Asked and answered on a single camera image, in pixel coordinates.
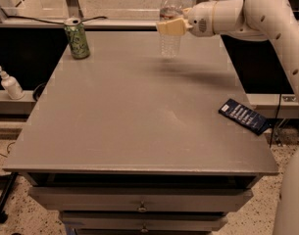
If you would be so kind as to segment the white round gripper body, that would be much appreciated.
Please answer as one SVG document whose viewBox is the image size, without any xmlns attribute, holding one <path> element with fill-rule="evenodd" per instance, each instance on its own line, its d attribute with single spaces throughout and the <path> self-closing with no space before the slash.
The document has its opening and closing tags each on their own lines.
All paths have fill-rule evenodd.
<svg viewBox="0 0 299 235">
<path fill-rule="evenodd" d="M 189 32 L 197 37 L 213 36 L 213 18 L 215 2 L 203 2 L 195 5 L 188 13 Z"/>
</svg>

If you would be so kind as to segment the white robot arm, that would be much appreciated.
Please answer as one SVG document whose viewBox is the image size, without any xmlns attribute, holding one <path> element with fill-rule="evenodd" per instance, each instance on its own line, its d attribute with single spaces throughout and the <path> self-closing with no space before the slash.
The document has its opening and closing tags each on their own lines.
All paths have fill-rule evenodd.
<svg viewBox="0 0 299 235">
<path fill-rule="evenodd" d="M 159 33 L 197 37 L 228 35 L 267 40 L 299 103 L 299 23 L 288 0 L 211 0 L 157 22 Z M 299 148 L 291 157 L 277 202 L 273 235 L 299 235 Z"/>
</svg>

